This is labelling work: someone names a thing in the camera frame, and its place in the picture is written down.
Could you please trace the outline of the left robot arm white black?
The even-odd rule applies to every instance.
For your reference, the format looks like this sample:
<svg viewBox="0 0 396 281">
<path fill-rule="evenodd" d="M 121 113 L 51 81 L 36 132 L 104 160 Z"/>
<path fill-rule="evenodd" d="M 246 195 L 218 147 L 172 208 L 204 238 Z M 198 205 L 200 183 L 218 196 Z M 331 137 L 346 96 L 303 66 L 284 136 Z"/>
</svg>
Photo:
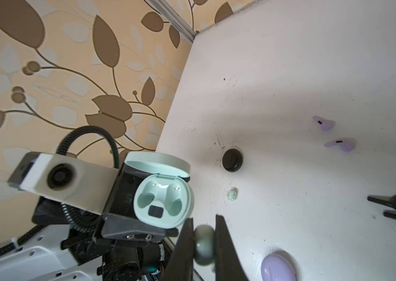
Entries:
<svg viewBox="0 0 396 281">
<path fill-rule="evenodd" d="M 188 163 L 156 152 L 119 159 L 105 129 L 82 126 L 54 154 L 28 152 L 8 187 L 39 196 L 34 227 L 0 247 L 0 281 L 135 281 L 158 276 L 162 240 L 190 214 Z"/>
</svg>

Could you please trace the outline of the mint green charging case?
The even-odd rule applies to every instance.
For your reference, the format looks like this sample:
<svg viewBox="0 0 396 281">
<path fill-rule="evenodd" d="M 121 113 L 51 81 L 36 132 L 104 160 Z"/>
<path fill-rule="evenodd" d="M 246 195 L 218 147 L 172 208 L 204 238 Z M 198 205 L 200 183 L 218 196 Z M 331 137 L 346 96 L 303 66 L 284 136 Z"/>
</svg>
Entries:
<svg viewBox="0 0 396 281">
<path fill-rule="evenodd" d="M 130 152 L 124 163 L 148 173 L 135 192 L 135 216 L 150 226 L 172 229 L 191 216 L 194 195 L 186 182 L 191 166 L 172 155 L 158 152 Z"/>
</svg>

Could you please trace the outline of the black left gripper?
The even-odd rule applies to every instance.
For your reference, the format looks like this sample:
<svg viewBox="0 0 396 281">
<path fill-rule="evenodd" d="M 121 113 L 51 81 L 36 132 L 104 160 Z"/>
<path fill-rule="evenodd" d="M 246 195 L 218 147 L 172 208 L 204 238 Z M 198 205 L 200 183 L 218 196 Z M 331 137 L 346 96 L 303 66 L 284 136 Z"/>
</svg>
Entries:
<svg viewBox="0 0 396 281">
<path fill-rule="evenodd" d="M 162 229 L 137 219 L 133 203 L 137 188 L 150 176 L 123 164 L 107 199 L 94 242 L 160 242 L 165 237 L 177 237 L 177 228 Z"/>
</svg>

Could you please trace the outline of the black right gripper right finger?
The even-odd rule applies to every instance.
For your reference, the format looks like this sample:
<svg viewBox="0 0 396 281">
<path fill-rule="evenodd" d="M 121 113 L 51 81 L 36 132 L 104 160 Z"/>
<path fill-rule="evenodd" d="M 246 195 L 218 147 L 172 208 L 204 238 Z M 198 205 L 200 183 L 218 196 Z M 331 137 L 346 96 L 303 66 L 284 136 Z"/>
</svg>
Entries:
<svg viewBox="0 0 396 281">
<path fill-rule="evenodd" d="M 214 263 L 216 281 L 248 280 L 237 256 L 225 218 L 222 215 L 216 215 Z"/>
</svg>

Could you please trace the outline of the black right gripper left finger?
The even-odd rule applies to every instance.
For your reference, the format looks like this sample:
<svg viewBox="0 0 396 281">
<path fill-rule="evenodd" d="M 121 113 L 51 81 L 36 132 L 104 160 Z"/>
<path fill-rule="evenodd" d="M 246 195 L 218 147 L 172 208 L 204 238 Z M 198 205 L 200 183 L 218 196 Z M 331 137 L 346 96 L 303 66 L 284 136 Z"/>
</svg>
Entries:
<svg viewBox="0 0 396 281">
<path fill-rule="evenodd" d="M 179 238 L 162 277 L 163 281 L 192 281 L 194 261 L 193 219 L 184 221 Z"/>
</svg>

